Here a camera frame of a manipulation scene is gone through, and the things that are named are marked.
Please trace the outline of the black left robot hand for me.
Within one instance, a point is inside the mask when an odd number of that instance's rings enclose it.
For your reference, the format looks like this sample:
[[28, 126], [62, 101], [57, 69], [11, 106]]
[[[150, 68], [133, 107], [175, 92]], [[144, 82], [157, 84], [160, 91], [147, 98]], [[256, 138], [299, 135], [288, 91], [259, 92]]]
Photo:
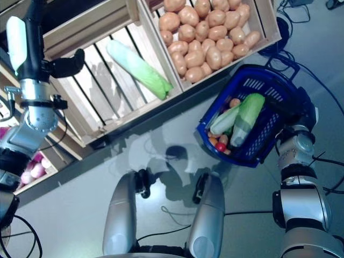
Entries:
[[8, 55], [18, 79], [48, 82], [54, 78], [73, 76], [84, 65], [84, 50], [78, 49], [71, 58], [45, 60], [44, 40], [41, 28], [46, 1], [32, 1], [26, 16], [11, 16], [6, 22]]

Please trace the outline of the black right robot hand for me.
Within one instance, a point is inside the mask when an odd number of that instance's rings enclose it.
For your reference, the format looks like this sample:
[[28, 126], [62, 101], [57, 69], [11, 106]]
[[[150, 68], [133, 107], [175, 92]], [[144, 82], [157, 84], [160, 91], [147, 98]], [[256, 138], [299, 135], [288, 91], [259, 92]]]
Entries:
[[317, 123], [317, 112], [306, 90], [296, 89], [288, 99], [278, 101], [270, 96], [266, 97], [267, 105], [278, 113], [288, 125], [301, 125], [310, 132]]

